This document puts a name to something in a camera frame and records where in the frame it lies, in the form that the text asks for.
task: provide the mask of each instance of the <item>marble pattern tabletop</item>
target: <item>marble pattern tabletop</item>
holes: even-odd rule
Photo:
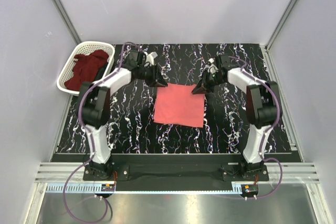
[[[258,44],[164,44],[141,45],[156,51],[157,64],[169,83],[196,84],[211,57],[220,53],[248,62],[247,71],[269,80]],[[116,45],[115,60],[121,45]],[[238,153],[248,138],[245,95],[235,86],[222,84],[206,95],[203,128],[153,122],[156,88],[135,80],[116,92],[110,100],[111,115],[107,126],[108,146],[113,153]],[[75,114],[73,97],[56,153],[88,153],[86,134]],[[267,152],[290,152],[282,120],[271,133]]]

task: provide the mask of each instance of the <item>red cloth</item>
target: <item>red cloth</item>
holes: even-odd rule
[[[103,50],[96,50],[90,55],[75,55],[77,59],[73,67],[73,77],[64,83],[69,90],[79,91],[85,81],[93,82],[99,69],[104,66],[109,55]]]
[[[168,87],[158,88],[154,122],[203,127],[205,95],[191,94],[195,86],[168,83]]]

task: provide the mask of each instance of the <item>pink cloth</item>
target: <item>pink cloth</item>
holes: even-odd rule
[[[191,94],[195,86],[168,83],[168,87],[158,88],[154,122],[203,127],[205,96]]]

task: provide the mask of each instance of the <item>white panel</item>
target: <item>white panel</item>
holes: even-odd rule
[[[82,40],[266,43],[289,0],[61,0]]]
[[[0,0],[1,223],[23,223],[68,96],[56,79],[75,47],[51,0]]]
[[[335,0],[299,0],[271,49],[303,153],[315,163],[334,219],[335,31]]]

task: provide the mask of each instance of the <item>perforated plastic basket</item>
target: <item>perforated plastic basket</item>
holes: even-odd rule
[[[64,83],[73,77],[74,73],[72,69],[74,68],[74,65],[76,64],[73,60],[74,56],[77,54],[83,54],[83,55],[89,55],[90,53],[102,49],[104,50],[108,55],[108,66],[106,67],[106,70],[104,72],[103,78],[108,75],[111,71],[113,62],[114,62],[114,46],[103,43],[103,42],[96,42],[96,41],[85,41],[79,44],[75,49],[73,50],[72,54],[70,55],[69,59],[67,60],[67,63],[62,69],[61,74],[59,75],[57,79],[57,87],[64,92],[67,92],[72,95],[78,96],[79,91],[74,90],[68,90],[67,87],[65,87]]]

